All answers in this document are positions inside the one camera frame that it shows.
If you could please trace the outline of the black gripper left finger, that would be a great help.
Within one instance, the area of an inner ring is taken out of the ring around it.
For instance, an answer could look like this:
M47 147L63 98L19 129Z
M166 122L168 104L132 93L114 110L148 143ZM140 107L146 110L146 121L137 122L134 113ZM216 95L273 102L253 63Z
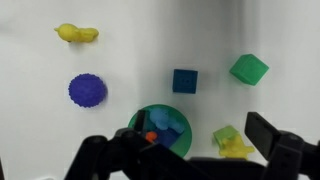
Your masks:
M146 111L139 110L136 114L136 121L133 125L133 129L142 137L144 137L146 134L145 125L146 125Z

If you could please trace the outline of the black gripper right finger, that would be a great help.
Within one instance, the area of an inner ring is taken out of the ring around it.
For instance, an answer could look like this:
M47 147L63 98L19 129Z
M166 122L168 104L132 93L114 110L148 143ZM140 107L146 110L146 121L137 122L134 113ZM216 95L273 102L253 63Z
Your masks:
M266 160L271 156L275 143L281 136L281 133L257 112L247 113L244 132Z

